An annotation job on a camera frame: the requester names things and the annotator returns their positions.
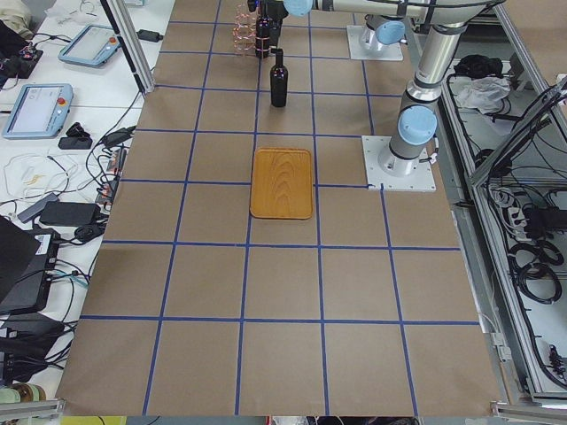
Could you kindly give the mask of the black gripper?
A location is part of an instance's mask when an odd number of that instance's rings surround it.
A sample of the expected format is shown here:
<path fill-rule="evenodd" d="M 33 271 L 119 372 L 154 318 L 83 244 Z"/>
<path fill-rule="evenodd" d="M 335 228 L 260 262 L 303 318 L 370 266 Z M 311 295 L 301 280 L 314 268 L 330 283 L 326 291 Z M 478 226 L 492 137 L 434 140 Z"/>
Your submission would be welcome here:
<path fill-rule="evenodd" d="M 280 0 L 266 0 L 265 12 L 269 22 L 269 41 L 271 47 L 277 47 L 282 31 L 284 19 L 288 12 L 284 7 L 284 2 Z"/>

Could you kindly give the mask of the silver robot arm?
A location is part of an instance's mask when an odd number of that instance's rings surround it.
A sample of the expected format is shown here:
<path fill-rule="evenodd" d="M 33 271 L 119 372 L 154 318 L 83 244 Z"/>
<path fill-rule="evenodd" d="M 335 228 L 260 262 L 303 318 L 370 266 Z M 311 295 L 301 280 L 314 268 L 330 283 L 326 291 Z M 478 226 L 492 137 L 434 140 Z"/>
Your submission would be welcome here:
<path fill-rule="evenodd" d="M 367 14 L 361 34 L 361 45 L 367 50 L 382 50 L 402 40 L 405 25 L 401 18 Z"/>
<path fill-rule="evenodd" d="M 406 177 L 417 167 L 425 145 L 433 138 L 438 120 L 433 111 L 441 94 L 441 80 L 471 19 L 498 5 L 498 1 L 250 1 L 276 25 L 280 35 L 288 15 L 305 16 L 313 10 L 357 12 L 366 15 L 365 47 L 398 42 L 405 34 L 404 19 L 428 24 L 423 53 L 402 96 L 397 129 L 377 156 L 380 168 L 395 177 Z"/>

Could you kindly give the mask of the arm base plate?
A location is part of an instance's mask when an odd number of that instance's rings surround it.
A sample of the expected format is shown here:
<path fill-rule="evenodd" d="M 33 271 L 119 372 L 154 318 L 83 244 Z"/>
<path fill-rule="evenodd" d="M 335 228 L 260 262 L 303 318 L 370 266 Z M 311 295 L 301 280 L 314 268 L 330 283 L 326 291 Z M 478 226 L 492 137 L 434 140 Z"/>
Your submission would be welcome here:
<path fill-rule="evenodd" d="M 405 35 L 401 21 L 388 21 L 376 29 L 368 26 L 347 26 L 350 59 L 401 61 L 400 42 Z"/>
<path fill-rule="evenodd" d="M 361 138 L 368 189 L 434 192 L 436 184 L 427 150 L 422 148 L 418 158 L 400 159 L 391 152 L 390 140 L 390 136 Z"/>

